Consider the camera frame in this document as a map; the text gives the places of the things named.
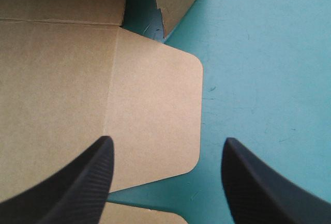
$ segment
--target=scuff mark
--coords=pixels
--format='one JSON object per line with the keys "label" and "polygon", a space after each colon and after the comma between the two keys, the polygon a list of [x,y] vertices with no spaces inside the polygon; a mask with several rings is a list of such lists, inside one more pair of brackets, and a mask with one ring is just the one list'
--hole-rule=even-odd
{"label": "scuff mark", "polygon": [[200,193],[200,191],[201,191],[201,190],[198,190],[196,193],[194,193],[194,194],[191,196],[190,200],[191,200],[191,201],[194,201],[194,199],[197,197],[197,195]]}
{"label": "scuff mark", "polygon": [[216,89],[216,86],[210,88],[210,89],[209,89],[209,92],[212,92],[212,91],[214,91],[215,89]]}

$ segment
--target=cardboard edge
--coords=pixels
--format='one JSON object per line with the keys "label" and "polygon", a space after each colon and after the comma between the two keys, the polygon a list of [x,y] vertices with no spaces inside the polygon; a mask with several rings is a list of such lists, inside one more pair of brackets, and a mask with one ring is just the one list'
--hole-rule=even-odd
{"label": "cardboard edge", "polygon": [[180,52],[183,52],[183,53],[186,53],[186,54],[188,54],[190,57],[192,57],[192,59],[194,60],[194,62],[195,63],[197,63],[197,64],[199,64],[199,67],[200,67],[200,72],[201,72],[201,78],[202,78],[202,81],[201,81],[201,92],[200,92],[200,98],[201,98],[201,104],[200,104],[200,130],[199,130],[199,133],[200,133],[200,145],[199,145],[199,149],[198,149],[198,155],[196,156],[196,160],[195,160],[195,162],[194,162],[194,164],[192,165],[192,167],[191,167],[191,170],[189,170],[189,171],[187,171],[187,172],[185,172],[185,173],[183,173],[183,174],[180,174],[180,175],[184,175],[184,174],[187,174],[187,173],[190,173],[191,171],[193,171],[196,167],[197,167],[197,165],[198,165],[198,163],[199,163],[199,161],[200,161],[200,157],[201,157],[201,123],[202,123],[202,94],[203,94],[203,78],[204,78],[204,67],[203,67],[203,64],[202,64],[202,62],[201,62],[201,60],[197,57],[197,56],[195,56],[194,54],[192,54],[192,53],[189,53],[189,52],[186,52],[186,51],[182,51],[182,50],[180,50],[180,49],[178,49],[178,48],[175,48],[175,47],[172,47],[172,48],[174,48],[174,49],[176,49],[176,50],[178,50],[178,51],[180,51]]}
{"label": "cardboard edge", "polygon": [[157,0],[154,0],[155,1],[155,8],[160,10],[160,14],[161,14],[161,21],[162,21],[162,29],[163,29],[163,39],[166,38],[166,36],[168,36],[168,34],[166,34],[166,27],[164,25],[164,18],[163,18],[163,13],[162,13],[162,9],[159,8],[158,4],[157,4]]}
{"label": "cardboard edge", "polygon": [[101,218],[100,218],[100,223],[102,223],[102,217],[104,216],[104,213],[106,210],[106,206],[107,204],[115,204],[116,206],[125,206],[125,207],[131,207],[135,210],[139,210],[139,211],[152,211],[154,212],[155,214],[158,214],[158,213],[164,213],[164,214],[169,214],[169,215],[174,215],[176,216],[179,220],[181,220],[182,222],[185,222],[188,224],[188,221],[183,217],[181,216],[180,214],[178,213],[174,213],[174,212],[167,212],[167,211],[162,211],[162,210],[153,210],[153,209],[150,209],[150,208],[145,208],[145,207],[140,207],[140,206],[131,206],[131,205],[127,205],[127,204],[120,204],[120,203],[113,203],[113,202],[106,202],[104,208],[103,208],[103,211],[102,211],[102,215],[101,215]]}

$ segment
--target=teal floor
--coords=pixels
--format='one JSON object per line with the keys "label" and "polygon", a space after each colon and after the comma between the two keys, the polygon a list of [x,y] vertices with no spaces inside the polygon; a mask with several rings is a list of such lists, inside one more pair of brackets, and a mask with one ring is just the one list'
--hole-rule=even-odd
{"label": "teal floor", "polygon": [[220,161],[236,137],[331,202],[331,0],[197,0],[166,44],[204,66],[199,163],[109,201],[233,223]]}

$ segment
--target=black rubber pad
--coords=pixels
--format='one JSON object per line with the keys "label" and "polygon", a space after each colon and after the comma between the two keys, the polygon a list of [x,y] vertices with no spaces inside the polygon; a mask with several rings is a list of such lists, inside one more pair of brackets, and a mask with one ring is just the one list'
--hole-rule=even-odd
{"label": "black rubber pad", "polygon": [[223,148],[222,183],[236,224],[330,224],[331,205],[275,172],[239,141]]}
{"label": "black rubber pad", "polygon": [[0,223],[97,224],[113,168],[113,141],[101,137],[50,178],[1,203]]}

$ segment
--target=open cardboard box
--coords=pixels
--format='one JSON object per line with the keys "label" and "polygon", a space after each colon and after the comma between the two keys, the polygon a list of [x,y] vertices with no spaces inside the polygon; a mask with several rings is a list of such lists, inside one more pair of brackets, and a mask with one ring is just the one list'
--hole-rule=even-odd
{"label": "open cardboard box", "polygon": [[[156,0],[165,35],[193,2]],[[111,191],[196,165],[201,63],[122,29],[124,9],[125,0],[0,0],[0,202],[40,183],[102,135],[115,145]],[[130,214],[133,222],[123,219]],[[111,203],[101,223],[146,218],[185,223]]]}

